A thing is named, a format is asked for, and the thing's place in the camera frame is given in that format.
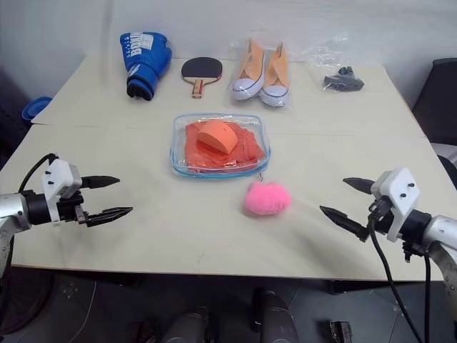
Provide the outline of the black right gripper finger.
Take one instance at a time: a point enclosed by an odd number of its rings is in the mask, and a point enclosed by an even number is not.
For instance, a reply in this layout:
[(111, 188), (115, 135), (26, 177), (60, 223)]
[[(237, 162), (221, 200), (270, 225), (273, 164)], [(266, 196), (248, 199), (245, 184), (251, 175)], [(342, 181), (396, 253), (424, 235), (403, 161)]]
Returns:
[(346, 214), (336, 209), (325, 206), (320, 206), (319, 208), (334, 224), (354, 234), (360, 241), (365, 242), (368, 239), (369, 231), (367, 227), (349, 219)]
[(374, 185), (373, 180), (358, 177), (348, 177), (344, 178), (343, 182), (358, 190), (359, 192), (363, 192), (365, 194), (372, 194), (371, 187)]

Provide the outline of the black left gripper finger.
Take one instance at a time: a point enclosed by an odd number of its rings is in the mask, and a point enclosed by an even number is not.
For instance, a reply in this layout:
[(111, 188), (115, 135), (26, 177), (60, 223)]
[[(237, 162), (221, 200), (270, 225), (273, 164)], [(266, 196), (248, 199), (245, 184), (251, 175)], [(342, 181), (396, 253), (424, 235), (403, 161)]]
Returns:
[(120, 182), (120, 179), (110, 176), (89, 176), (81, 178), (82, 189), (97, 189), (110, 186), (112, 184)]
[(105, 209), (99, 214), (87, 214), (86, 225), (87, 227), (94, 227), (113, 222), (127, 215), (133, 209), (133, 207), (115, 207), (111, 209)]

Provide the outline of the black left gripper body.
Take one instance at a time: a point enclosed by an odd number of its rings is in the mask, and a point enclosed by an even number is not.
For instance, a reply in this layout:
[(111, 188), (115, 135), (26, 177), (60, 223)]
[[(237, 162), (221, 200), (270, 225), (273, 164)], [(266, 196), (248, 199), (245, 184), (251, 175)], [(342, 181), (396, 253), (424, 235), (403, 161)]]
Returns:
[(68, 199), (57, 202), (59, 219), (62, 222), (77, 222), (88, 226), (89, 215), (82, 209), (84, 198), (81, 192), (76, 192)]

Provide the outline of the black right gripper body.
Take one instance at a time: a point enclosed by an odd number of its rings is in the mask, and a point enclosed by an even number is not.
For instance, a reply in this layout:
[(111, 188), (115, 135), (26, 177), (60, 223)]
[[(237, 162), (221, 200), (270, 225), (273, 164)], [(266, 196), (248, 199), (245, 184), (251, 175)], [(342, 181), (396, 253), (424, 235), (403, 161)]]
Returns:
[(393, 204), (387, 196), (375, 200), (368, 208), (367, 229), (369, 232), (387, 234), (393, 223)]

